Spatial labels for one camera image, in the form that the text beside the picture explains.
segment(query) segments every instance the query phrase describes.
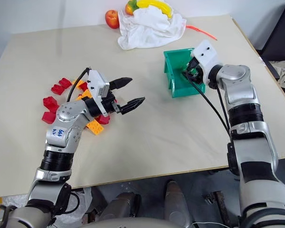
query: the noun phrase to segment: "building block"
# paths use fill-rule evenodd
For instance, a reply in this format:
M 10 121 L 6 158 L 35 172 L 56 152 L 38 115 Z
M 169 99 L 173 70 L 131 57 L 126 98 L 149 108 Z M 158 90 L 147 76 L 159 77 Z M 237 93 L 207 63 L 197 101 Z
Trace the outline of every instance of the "building block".
M 44 112 L 42 116 L 42 120 L 48 124 L 52 124 L 55 121 L 56 114 L 50 112 Z
M 43 98 L 43 105 L 48 108 L 51 113 L 56 113 L 59 108 L 57 101 L 52 96 Z
M 97 122 L 100 124 L 108 124 L 110 121 L 110 116 L 108 115 L 107 117 L 104 117 L 103 115 L 100 115 L 99 117 L 95 118 Z
M 88 89 L 86 89 L 82 94 L 82 97 L 87 96 L 88 98 L 92 98 L 92 94 L 90 93 L 90 91 Z
M 64 91 L 64 87 L 60 86 L 60 85 L 57 85 L 55 84 L 52 88 L 51 88 L 51 91 L 54 93 L 54 94 L 58 94 L 58 95 L 61 95 Z
M 100 132 L 102 132 L 104 130 L 104 128 L 102 127 L 102 125 L 100 125 L 99 122 L 97 122 L 96 120 L 93 120 L 91 122 L 89 122 L 86 125 L 95 135 L 99 135 Z
M 78 88 L 82 89 L 82 91 L 87 90 L 87 82 L 84 82 L 83 84 L 81 84 L 80 86 L 78 86 Z
M 79 82 L 78 82 L 77 85 L 76 85 L 76 88 L 79 89 L 79 86 L 80 86 L 81 84 L 83 84 L 83 83 L 84 83 L 83 80 L 79 80 Z
M 76 100 L 79 101 L 79 100 L 81 100 L 81 98 L 83 98 L 83 96 L 79 95 L 79 96 L 76 98 Z
M 69 80 L 67 80 L 65 77 L 63 77 L 63 78 L 59 81 L 59 84 L 61 84 L 62 87 L 64 87 L 65 89 L 69 88 L 69 87 L 72 85 L 72 83 L 71 83 Z

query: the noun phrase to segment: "white towel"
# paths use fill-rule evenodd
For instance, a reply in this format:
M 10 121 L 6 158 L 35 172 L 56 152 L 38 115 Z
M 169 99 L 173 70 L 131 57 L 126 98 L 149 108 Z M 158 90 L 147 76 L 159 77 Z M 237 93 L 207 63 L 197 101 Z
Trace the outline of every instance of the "white towel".
M 121 37 L 117 42 L 123 50 L 133 48 L 155 48 L 178 40 L 184 34 L 186 20 L 174 13 L 168 20 L 167 15 L 154 6 L 140 8 L 133 16 L 118 12 Z

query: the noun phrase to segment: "black chair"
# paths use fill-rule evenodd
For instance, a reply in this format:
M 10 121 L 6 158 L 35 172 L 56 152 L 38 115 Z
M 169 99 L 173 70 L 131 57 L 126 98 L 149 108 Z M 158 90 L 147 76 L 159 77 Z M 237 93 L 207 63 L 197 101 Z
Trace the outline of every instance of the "black chair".
M 278 80 L 280 77 L 269 61 L 285 60 L 285 9 L 263 49 L 258 52 L 273 76 Z

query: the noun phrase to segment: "yellow lego brick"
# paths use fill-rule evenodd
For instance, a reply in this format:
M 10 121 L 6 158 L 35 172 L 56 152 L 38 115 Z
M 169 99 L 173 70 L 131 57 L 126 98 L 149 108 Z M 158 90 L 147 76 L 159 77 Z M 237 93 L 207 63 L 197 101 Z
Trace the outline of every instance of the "yellow lego brick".
M 83 98 L 83 96 L 80 95 L 76 98 L 76 100 L 79 101 L 81 98 Z
M 83 83 L 84 83 L 84 81 L 83 81 L 83 80 L 80 80 L 80 81 L 77 83 L 76 88 L 79 89 L 79 86 L 80 86 L 81 84 L 83 84 Z
M 89 122 L 86 125 L 95 135 L 99 135 L 100 132 L 102 132 L 104 130 L 104 128 L 102 127 L 102 125 L 100 125 L 99 122 L 97 122 L 96 120 L 93 120 L 91 122 Z
M 90 93 L 90 91 L 89 91 L 88 89 L 86 89 L 86 90 L 84 91 L 84 93 L 81 94 L 81 96 L 82 96 L 82 97 L 87 96 L 88 98 L 92 98 L 92 94 Z

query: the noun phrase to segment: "red apple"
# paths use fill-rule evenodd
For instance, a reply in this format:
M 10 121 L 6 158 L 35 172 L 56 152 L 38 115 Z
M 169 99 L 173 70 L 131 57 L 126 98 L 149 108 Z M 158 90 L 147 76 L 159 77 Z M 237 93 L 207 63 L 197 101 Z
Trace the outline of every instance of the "red apple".
M 105 21 L 109 27 L 113 29 L 119 28 L 118 12 L 116 10 L 109 10 L 105 13 Z

